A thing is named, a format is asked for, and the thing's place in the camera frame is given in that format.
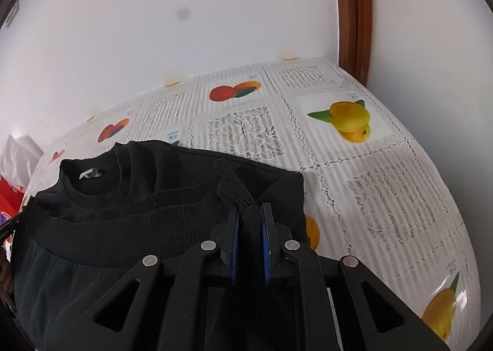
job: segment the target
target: black shirt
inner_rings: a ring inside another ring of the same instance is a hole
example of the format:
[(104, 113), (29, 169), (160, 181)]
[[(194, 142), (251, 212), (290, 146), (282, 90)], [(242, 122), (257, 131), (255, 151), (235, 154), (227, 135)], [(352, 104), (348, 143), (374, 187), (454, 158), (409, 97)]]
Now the black shirt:
[[(100, 177), (79, 179), (94, 167)], [(15, 234), (19, 320), (43, 351), (144, 256), (182, 255), (232, 203), (243, 212), (263, 202), (306, 243), (300, 173), (161, 141), (62, 161), (58, 183), (29, 203)]]

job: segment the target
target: lace tablecloth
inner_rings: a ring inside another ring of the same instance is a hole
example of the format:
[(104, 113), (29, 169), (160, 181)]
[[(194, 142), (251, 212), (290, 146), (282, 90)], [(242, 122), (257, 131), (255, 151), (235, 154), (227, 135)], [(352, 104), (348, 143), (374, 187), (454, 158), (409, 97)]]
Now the lace tablecloth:
[(253, 64), (138, 96), (55, 141), (27, 194), (55, 184), (61, 159), (147, 139), (302, 172), (319, 254), (358, 257), (452, 350), (479, 332), (476, 261), (449, 190), (405, 127), (333, 63)]

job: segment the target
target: black fabric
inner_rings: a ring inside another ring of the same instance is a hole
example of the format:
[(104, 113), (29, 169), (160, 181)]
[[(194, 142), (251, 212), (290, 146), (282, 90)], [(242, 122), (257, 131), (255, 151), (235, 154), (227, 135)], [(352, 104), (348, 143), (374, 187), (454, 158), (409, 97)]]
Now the black fabric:
[(264, 286), (262, 213), (257, 205), (240, 220), (235, 287), (210, 289), (205, 351), (295, 351), (294, 287)]
[[(79, 179), (93, 167), (100, 177)], [(22, 212), (26, 224), (15, 234), (12, 270), (19, 320), (43, 351), (144, 256), (171, 258), (208, 239), (214, 225), (227, 220), (232, 203), (242, 213), (247, 240), (241, 247), (257, 250), (240, 261), (248, 273), (238, 280), (245, 289), (258, 287), (262, 202), (271, 203), (275, 220), (287, 225), (295, 239), (307, 242), (300, 173), (160, 141), (116, 144), (93, 159), (62, 161), (58, 183), (31, 200)], [(231, 305), (245, 308), (244, 296)], [(210, 328), (210, 349), (223, 343), (220, 333), (229, 329), (223, 323), (235, 321), (226, 318), (234, 311), (224, 302), (217, 304), (222, 315)], [(250, 345), (257, 344), (251, 319), (259, 313), (265, 316), (258, 306), (248, 305), (236, 320), (238, 327), (249, 325), (252, 332), (244, 335)], [(223, 349), (236, 349), (237, 344), (230, 345)]]
[(3, 302), (0, 302), (0, 327), (2, 328), (2, 351), (33, 351), (33, 347), (16, 326), (10, 311)]

